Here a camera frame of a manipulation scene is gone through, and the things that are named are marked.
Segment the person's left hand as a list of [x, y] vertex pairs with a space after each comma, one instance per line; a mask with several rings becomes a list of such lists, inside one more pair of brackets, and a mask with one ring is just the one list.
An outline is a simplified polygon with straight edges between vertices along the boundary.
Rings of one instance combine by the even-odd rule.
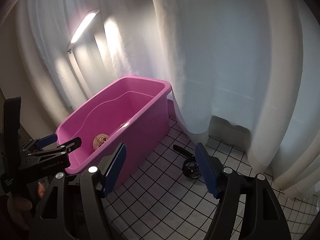
[[7, 211], [11, 220], [23, 229], [28, 230], [27, 215], [32, 210], [33, 205], [30, 200], [9, 196], [7, 200]]

